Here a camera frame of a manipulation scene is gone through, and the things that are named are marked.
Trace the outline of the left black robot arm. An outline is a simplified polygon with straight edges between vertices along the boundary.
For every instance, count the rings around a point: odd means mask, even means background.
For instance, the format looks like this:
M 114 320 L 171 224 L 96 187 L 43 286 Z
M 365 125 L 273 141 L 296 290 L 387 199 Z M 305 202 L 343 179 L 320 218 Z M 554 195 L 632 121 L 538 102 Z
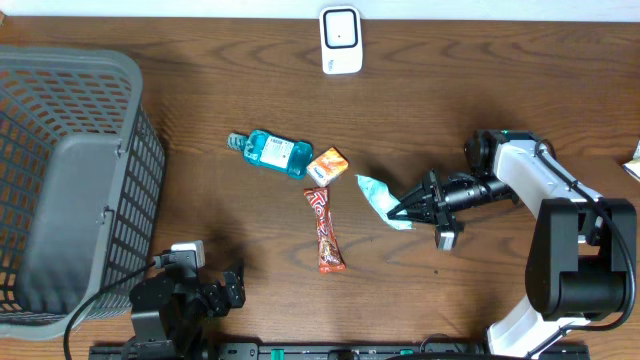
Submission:
M 206 320 L 225 317 L 245 301 L 244 261 L 222 272 L 224 280 L 203 283 L 192 257 L 170 257 L 162 272 L 130 292 L 134 339 L 123 356 L 137 359 L 217 359 L 218 346 L 204 336 Z

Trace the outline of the teal wet wipes pack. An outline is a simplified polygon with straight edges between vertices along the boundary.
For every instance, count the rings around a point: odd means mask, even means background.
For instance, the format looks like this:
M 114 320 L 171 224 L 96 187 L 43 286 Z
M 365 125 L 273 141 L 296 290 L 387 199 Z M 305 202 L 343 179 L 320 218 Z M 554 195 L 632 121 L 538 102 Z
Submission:
M 413 229 L 411 221 L 392 220 L 388 217 L 387 213 L 399 205 L 400 201 L 390 193 L 386 183 L 364 175 L 356 175 L 356 179 L 369 205 L 389 227 L 399 231 Z

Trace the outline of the blue mouthwash bottle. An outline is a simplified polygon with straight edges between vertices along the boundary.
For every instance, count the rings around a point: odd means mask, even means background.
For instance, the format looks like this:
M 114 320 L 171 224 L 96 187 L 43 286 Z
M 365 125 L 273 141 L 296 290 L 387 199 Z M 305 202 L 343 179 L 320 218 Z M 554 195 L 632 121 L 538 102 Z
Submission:
M 313 157 L 313 147 L 305 141 L 292 141 L 264 130 L 253 130 L 249 135 L 231 133 L 227 146 L 239 151 L 250 165 L 268 168 L 301 180 Z

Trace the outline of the small orange snack box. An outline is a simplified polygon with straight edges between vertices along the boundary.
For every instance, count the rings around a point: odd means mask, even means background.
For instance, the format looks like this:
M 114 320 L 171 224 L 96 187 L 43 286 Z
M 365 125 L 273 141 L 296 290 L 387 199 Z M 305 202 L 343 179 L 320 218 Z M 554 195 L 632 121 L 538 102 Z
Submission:
M 319 187 L 327 187 L 349 167 L 347 159 L 335 147 L 314 159 L 306 168 L 307 174 Z

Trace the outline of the cream snack bag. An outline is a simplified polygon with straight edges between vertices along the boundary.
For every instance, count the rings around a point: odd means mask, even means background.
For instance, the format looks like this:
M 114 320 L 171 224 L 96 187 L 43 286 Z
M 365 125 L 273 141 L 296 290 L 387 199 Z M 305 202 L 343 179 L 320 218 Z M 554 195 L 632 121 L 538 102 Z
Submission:
M 640 141 L 637 143 L 632 159 L 623 164 L 623 169 L 637 181 L 640 181 Z

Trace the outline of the orange chocolate bar wrapper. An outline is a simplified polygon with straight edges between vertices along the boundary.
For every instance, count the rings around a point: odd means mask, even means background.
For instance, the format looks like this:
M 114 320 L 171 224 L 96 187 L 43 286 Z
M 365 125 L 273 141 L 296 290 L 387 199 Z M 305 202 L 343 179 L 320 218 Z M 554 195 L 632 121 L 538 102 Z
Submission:
M 319 272 L 326 274 L 345 270 L 346 264 L 333 228 L 328 189 L 326 187 L 305 189 L 304 196 L 316 216 Z

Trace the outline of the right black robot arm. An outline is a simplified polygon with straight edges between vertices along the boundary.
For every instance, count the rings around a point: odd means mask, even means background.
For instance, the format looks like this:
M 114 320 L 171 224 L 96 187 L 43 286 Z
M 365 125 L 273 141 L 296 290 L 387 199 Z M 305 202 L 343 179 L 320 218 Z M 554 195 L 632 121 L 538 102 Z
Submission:
M 432 170 L 388 211 L 391 220 L 430 224 L 451 250 L 463 230 L 456 214 L 510 199 L 536 219 L 525 297 L 486 331 L 482 349 L 431 352 L 431 359 L 538 359 L 571 332 L 607 332 L 636 301 L 635 207 L 606 198 L 557 161 L 553 145 L 528 131 L 477 130 L 464 147 L 469 172 L 447 182 Z

